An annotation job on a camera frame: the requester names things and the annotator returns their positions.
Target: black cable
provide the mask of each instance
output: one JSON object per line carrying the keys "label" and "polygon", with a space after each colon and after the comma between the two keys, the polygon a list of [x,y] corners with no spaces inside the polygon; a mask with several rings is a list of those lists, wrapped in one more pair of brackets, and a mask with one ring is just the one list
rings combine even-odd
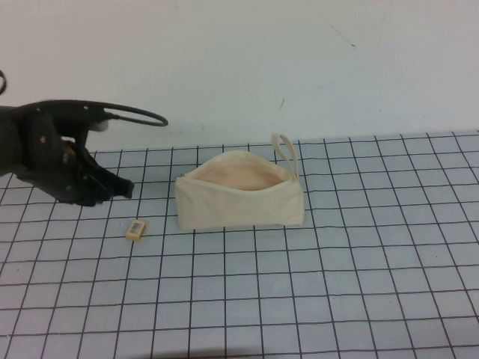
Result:
{"label": "black cable", "polygon": [[0,70],[0,79],[1,79],[0,95],[2,95],[5,92],[5,90],[7,90],[7,77],[1,70]]}

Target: cream zipper pouch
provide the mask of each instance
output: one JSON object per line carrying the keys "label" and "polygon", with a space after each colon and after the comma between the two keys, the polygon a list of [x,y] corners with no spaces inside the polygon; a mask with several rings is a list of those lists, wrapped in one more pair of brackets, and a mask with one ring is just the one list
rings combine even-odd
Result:
{"label": "cream zipper pouch", "polygon": [[[292,161],[281,150],[281,140]],[[180,228],[302,224],[305,204],[296,152],[283,135],[272,135],[272,145],[289,171],[253,153],[230,151],[178,177],[175,196]]]}

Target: grid mat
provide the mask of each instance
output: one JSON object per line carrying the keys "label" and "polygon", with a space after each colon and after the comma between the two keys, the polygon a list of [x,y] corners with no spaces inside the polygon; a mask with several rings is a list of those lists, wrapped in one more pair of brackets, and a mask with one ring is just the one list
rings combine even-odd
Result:
{"label": "grid mat", "polygon": [[94,208],[2,177],[0,358],[479,358],[479,132],[297,143],[303,227],[181,233],[230,148],[95,153],[137,185]]}

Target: barcode label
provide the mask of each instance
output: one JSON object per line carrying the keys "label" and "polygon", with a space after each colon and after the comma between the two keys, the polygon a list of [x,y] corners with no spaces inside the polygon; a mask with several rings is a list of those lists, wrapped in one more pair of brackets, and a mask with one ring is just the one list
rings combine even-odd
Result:
{"label": "barcode label", "polygon": [[131,226],[131,228],[129,229],[129,232],[130,232],[131,234],[138,234],[138,231],[140,230],[141,226],[142,226],[142,223],[140,223],[140,222],[135,222],[135,223]]}

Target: table surface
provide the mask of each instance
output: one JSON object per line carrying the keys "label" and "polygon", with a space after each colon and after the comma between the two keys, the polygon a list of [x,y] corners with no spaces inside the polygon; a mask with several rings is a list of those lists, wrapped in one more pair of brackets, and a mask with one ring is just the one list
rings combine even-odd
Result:
{"label": "table surface", "polygon": [[269,145],[95,153],[136,186],[94,208],[0,178],[0,358],[477,358],[479,132],[295,146],[301,227],[177,226],[179,174]]}

